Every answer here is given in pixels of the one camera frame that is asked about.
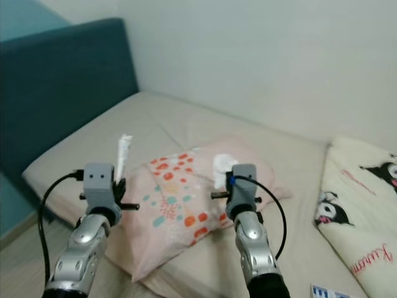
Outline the long white tissue piece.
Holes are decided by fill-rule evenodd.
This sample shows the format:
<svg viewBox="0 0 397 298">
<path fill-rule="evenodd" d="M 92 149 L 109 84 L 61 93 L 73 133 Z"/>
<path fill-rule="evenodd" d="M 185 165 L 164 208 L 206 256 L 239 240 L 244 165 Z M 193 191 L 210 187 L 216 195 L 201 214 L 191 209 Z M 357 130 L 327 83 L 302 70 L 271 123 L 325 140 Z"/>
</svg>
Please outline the long white tissue piece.
<svg viewBox="0 0 397 298">
<path fill-rule="evenodd" d="M 115 181 L 121 182 L 124 178 L 125 165 L 127 164 L 128 156 L 130 156 L 130 145 L 133 141 L 133 136 L 123 134 L 117 141 L 117 162 L 115 165 Z"/>
</svg>

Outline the pink patterned pillow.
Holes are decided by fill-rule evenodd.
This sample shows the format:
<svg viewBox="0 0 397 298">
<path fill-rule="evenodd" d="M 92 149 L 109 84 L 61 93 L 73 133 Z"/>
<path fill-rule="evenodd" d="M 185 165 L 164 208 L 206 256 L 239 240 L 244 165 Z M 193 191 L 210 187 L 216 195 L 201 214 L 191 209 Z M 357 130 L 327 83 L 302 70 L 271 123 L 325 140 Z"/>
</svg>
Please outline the pink patterned pillow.
<svg viewBox="0 0 397 298">
<path fill-rule="evenodd" d="M 227 137 L 181 153 L 157 157 L 127 174 L 123 202 L 136 202 L 137 211 L 123 216 L 130 244 L 127 263 L 133 281 L 145 278 L 180 255 L 208 233 L 232 226 L 226 203 L 213 201 L 213 157 L 226 153 L 238 164 L 254 164 L 256 181 L 276 198 L 292 192 L 277 181 L 274 168 L 237 137 Z"/>
</svg>

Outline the white book blue letters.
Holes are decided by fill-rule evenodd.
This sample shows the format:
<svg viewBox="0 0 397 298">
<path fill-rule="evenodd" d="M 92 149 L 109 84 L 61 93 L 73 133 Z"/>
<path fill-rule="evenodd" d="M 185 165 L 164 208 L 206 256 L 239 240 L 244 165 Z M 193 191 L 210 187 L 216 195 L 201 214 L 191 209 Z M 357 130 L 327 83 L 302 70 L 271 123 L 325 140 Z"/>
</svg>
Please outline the white book blue letters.
<svg viewBox="0 0 397 298">
<path fill-rule="evenodd" d="M 317 286 L 317 284 L 312 284 L 310 289 L 312 298 L 355 298 L 345 292 L 329 289 L 328 287 Z"/>
</svg>

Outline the cream cartoon print blanket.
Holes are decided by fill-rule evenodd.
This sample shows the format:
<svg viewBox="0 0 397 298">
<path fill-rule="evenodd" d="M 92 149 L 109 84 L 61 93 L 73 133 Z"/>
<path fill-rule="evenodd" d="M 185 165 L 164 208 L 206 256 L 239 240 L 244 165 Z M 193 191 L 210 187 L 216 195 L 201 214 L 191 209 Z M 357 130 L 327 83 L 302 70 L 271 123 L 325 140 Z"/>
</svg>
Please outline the cream cartoon print blanket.
<svg viewBox="0 0 397 298">
<path fill-rule="evenodd" d="M 397 298 L 397 153 L 334 137 L 314 223 L 369 298 Z"/>
</svg>

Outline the beige sheeted mattress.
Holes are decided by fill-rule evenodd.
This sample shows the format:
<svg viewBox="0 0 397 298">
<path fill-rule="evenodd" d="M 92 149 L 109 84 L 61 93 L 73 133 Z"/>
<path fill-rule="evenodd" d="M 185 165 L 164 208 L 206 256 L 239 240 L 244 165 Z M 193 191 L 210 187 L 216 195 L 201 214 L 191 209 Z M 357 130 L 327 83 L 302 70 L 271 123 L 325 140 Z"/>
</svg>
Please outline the beige sheeted mattress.
<svg viewBox="0 0 397 298">
<path fill-rule="evenodd" d="M 310 286 L 317 284 L 369 298 L 314 223 L 321 174 L 334 137 L 323 143 L 312 142 L 170 97 L 141 93 L 112 107 L 46 151 L 26 168 L 23 176 L 37 193 L 43 194 L 57 176 L 72 169 L 93 162 L 116 162 L 117 139 L 122 134 L 133 136 L 126 174 L 157 157 L 237 137 L 268 162 L 274 168 L 277 181 L 292 192 L 289 198 L 280 199 L 287 216 L 284 230 L 280 211 L 266 193 L 258 191 L 270 247 L 278 250 L 281 236 L 287 235 L 278 265 L 290 295 L 309 298 Z M 107 257 L 130 274 L 127 269 L 131 260 L 130 244 L 122 224 L 112 230 Z M 167 298 L 248 295 L 232 226 L 208 233 L 180 255 L 134 282 L 141 282 Z"/>
</svg>

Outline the blue upholstered bed frame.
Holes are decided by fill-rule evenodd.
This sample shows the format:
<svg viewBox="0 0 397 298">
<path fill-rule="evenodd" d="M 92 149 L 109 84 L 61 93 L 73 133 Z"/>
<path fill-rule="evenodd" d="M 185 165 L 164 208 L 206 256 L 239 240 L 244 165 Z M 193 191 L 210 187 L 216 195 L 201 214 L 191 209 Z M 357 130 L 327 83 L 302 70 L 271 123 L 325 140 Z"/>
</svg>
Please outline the blue upholstered bed frame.
<svg viewBox="0 0 397 298">
<path fill-rule="evenodd" d="M 0 151 L 9 192 L 37 216 L 23 171 L 46 151 L 140 90 L 119 17 L 0 45 Z"/>
</svg>

